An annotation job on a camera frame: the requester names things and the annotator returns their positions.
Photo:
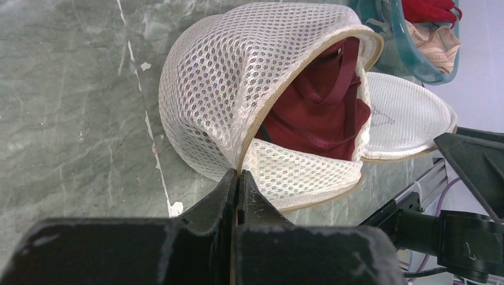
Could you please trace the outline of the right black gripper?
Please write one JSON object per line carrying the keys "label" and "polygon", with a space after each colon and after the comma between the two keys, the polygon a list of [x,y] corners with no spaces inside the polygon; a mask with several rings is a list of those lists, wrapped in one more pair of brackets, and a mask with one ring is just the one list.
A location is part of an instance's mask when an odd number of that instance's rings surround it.
{"label": "right black gripper", "polygon": [[416,192],[386,203],[363,221],[384,231],[397,249],[437,257],[447,272],[476,282],[503,276],[503,133],[459,128],[434,139],[437,149],[489,217],[442,210],[422,214]]}

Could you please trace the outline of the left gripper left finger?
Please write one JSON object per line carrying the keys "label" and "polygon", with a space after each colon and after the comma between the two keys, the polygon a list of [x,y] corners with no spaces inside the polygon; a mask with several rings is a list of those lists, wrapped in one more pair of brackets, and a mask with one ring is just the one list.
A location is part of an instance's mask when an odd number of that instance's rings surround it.
{"label": "left gripper left finger", "polygon": [[2,284],[230,284],[238,175],[175,218],[47,218],[21,238]]}

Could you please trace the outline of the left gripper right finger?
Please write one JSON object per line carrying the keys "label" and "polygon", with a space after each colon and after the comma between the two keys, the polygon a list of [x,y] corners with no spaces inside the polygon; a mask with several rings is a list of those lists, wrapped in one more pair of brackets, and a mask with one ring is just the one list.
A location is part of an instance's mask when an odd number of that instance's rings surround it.
{"label": "left gripper right finger", "polygon": [[297,226],[240,176],[237,284],[405,284],[396,248],[370,226]]}

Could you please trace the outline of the dark red bra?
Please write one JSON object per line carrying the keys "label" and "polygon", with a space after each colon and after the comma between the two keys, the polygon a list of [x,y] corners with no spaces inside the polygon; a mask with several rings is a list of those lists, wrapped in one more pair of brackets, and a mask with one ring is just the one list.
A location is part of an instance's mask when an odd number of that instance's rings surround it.
{"label": "dark red bra", "polygon": [[287,86],[265,117],[256,138],[289,150],[330,159],[352,159],[370,107],[358,98],[360,40],[335,43]]}

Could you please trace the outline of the white mesh laundry bag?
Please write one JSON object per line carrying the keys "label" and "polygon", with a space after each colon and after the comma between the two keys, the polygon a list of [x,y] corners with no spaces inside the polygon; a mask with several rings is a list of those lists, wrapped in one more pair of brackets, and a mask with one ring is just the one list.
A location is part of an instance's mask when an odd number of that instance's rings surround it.
{"label": "white mesh laundry bag", "polygon": [[[358,98],[371,110],[352,159],[257,139],[293,79],[349,37],[360,40]],[[431,91],[371,70],[382,49],[382,37],[346,5],[256,2],[211,15],[183,32],[168,54],[159,86],[163,127],[194,170],[217,181],[230,168],[247,170],[278,210],[331,200],[359,184],[364,161],[415,157],[456,129],[456,113]]]}

